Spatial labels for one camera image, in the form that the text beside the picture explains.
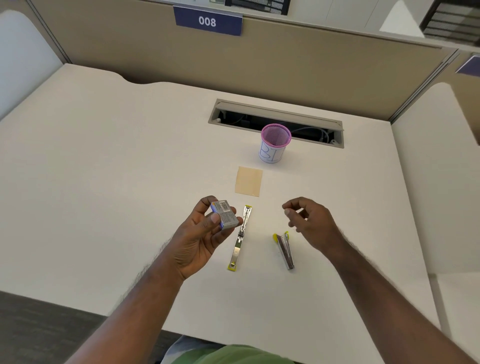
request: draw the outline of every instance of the forearm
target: forearm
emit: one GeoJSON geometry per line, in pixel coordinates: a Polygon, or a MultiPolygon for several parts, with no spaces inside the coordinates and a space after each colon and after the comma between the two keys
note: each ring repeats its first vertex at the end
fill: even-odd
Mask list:
{"type": "Polygon", "coordinates": [[[68,364],[146,363],[182,280],[159,256],[68,364]]]}
{"type": "Polygon", "coordinates": [[[385,364],[475,364],[348,242],[330,257],[385,364]]]}

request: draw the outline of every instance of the clothing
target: clothing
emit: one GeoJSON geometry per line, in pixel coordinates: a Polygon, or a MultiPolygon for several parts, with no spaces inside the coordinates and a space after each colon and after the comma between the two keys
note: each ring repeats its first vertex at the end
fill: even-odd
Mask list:
{"type": "Polygon", "coordinates": [[[293,364],[290,359],[244,345],[221,345],[182,336],[161,364],[293,364]]]}

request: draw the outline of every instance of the person's right hand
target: person's right hand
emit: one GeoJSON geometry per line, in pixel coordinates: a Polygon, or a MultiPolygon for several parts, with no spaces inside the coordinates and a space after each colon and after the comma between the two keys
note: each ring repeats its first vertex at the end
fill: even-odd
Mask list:
{"type": "Polygon", "coordinates": [[[294,198],[282,207],[290,220],[288,226],[295,227],[311,246],[329,259],[339,253],[345,238],[326,207],[305,197],[294,198]]]}

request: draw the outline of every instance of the pink rim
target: pink rim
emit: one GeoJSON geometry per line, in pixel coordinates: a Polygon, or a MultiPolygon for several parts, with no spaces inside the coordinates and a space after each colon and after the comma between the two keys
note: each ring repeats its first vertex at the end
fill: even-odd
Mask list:
{"type": "Polygon", "coordinates": [[[291,142],[291,140],[292,140],[292,133],[290,132],[290,130],[288,130],[287,127],[285,127],[285,126],[283,126],[283,125],[281,125],[281,124],[268,124],[268,125],[265,125],[264,128],[262,129],[262,140],[263,140],[263,142],[264,142],[265,144],[267,144],[268,146],[271,146],[271,147],[273,147],[273,148],[278,148],[278,149],[279,149],[279,148],[284,148],[284,147],[286,147],[286,146],[291,142]],[[281,146],[275,146],[275,145],[273,145],[272,143],[270,143],[270,142],[268,142],[268,141],[265,140],[264,131],[265,131],[265,129],[267,129],[267,128],[269,128],[269,127],[272,127],[272,126],[276,126],[276,127],[281,128],[281,129],[283,129],[283,130],[285,130],[285,131],[287,132],[287,134],[288,134],[288,140],[287,140],[287,142],[286,142],[285,144],[283,144],[283,145],[281,145],[281,146]]]}

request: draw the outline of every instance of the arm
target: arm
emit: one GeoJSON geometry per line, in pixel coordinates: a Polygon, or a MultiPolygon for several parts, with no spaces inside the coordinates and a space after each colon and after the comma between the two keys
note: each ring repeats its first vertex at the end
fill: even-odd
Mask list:
{"type": "Polygon", "coordinates": [[[304,197],[283,208],[337,270],[385,364],[475,364],[348,243],[328,209],[304,197]]]}
{"type": "Polygon", "coordinates": [[[146,363],[183,281],[199,271],[234,230],[220,230],[218,214],[205,216],[213,201],[213,196],[200,200],[122,303],[67,364],[146,363]]]}

